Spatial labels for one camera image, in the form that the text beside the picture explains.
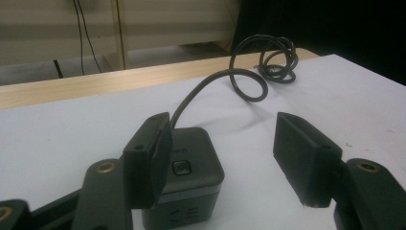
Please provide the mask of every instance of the black plastic arm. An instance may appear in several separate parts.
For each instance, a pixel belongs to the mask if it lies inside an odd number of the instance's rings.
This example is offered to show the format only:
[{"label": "black plastic arm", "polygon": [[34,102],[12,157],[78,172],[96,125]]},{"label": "black plastic arm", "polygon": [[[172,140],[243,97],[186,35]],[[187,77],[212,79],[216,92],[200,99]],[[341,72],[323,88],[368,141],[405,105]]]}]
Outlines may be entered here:
[{"label": "black plastic arm", "polygon": [[0,201],[0,229],[132,229],[131,209],[152,207],[162,193],[171,148],[169,114],[152,116],[120,159],[102,160],[87,170],[80,190],[33,212],[24,200]]},{"label": "black plastic arm", "polygon": [[336,201],[339,230],[406,229],[406,192],[383,166],[341,160],[341,149],[298,116],[279,113],[274,156],[302,204]]}]

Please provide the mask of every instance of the wooden table edge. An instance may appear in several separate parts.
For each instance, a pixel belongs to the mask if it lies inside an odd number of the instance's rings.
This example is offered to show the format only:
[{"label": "wooden table edge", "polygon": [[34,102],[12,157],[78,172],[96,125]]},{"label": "wooden table edge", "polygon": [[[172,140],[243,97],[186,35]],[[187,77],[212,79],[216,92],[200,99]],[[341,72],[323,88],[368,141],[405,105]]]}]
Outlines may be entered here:
[{"label": "wooden table edge", "polygon": [[[299,61],[318,56],[305,49],[297,49]],[[120,92],[162,83],[209,76],[228,68],[230,57],[201,59],[145,68],[0,86],[0,109],[43,104],[67,99]],[[259,53],[237,57],[237,68],[253,69],[258,65]],[[276,56],[271,63],[285,63],[284,56]]]}]

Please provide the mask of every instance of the table surface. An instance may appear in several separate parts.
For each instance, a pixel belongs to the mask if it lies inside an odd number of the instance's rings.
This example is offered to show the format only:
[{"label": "table surface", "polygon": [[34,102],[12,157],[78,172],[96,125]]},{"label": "table surface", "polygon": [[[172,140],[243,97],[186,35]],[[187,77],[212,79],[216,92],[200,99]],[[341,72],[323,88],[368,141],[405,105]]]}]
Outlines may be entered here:
[{"label": "table surface", "polygon": [[[193,99],[177,127],[208,131],[225,179],[212,217],[182,229],[336,229],[334,202],[304,207],[273,157],[278,112],[308,120],[344,161],[377,162],[406,188],[406,87],[338,56],[311,57],[299,61],[293,83],[269,82],[262,102],[240,99],[228,78]],[[257,62],[240,60],[251,69]],[[22,198],[34,210],[79,189],[90,165],[120,157],[148,117],[173,114],[204,77],[227,66],[227,58],[209,59],[0,87],[7,107],[0,110],[0,200]],[[248,78],[237,81],[258,93]],[[8,93],[20,98],[3,100]],[[140,211],[132,215],[143,229]]]},{"label": "table surface", "polygon": [[[300,60],[317,57],[305,49],[297,49],[297,54]],[[227,69],[229,61],[229,57],[218,57],[69,79],[1,86],[0,109],[100,95],[209,76],[214,72]],[[241,55],[237,58],[235,67],[251,69],[258,63],[259,54]],[[276,56],[272,63],[285,63],[285,58],[284,56]]]}]

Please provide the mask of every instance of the cable on wall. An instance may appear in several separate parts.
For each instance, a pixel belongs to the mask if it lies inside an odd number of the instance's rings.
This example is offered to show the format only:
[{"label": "cable on wall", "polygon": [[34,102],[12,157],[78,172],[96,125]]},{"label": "cable on wall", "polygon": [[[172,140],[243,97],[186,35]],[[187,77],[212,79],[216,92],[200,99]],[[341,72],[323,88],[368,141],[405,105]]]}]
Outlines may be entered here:
[{"label": "cable on wall", "polygon": [[81,8],[80,1],[79,1],[79,0],[73,0],[73,2],[74,2],[74,5],[75,5],[75,11],[76,11],[76,14],[77,14],[78,27],[79,27],[79,36],[80,36],[80,66],[81,66],[81,73],[84,75],[84,67],[83,67],[83,40],[82,40],[82,32],[81,32],[81,26],[80,26],[80,16],[79,16],[79,12],[80,12],[80,15],[81,15],[81,19],[82,19],[82,21],[83,21],[84,32],[85,32],[85,34],[86,34],[87,41],[88,41],[89,46],[90,46],[90,50],[92,51],[93,60],[96,62],[96,65],[98,66],[99,72],[102,73],[102,69],[100,68],[99,63],[98,63],[98,61],[97,61],[97,59],[96,59],[96,56],[95,56],[95,51],[94,51],[94,49],[93,49],[93,45],[92,45],[92,42],[91,42],[91,40],[90,40],[89,33],[87,32],[86,20],[85,20],[85,18],[84,18],[84,13],[83,13],[83,9]]}]

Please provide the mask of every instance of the black bracket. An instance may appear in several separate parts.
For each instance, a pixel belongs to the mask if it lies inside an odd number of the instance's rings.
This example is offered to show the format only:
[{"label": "black bracket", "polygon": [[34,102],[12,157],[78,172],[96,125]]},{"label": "black bracket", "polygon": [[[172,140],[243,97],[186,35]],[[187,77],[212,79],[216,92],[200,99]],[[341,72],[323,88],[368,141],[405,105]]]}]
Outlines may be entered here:
[{"label": "black bracket", "polygon": [[274,156],[303,205],[336,201],[339,230],[406,229],[406,193],[390,172],[367,159],[341,160],[342,150],[305,119],[279,113]]}]

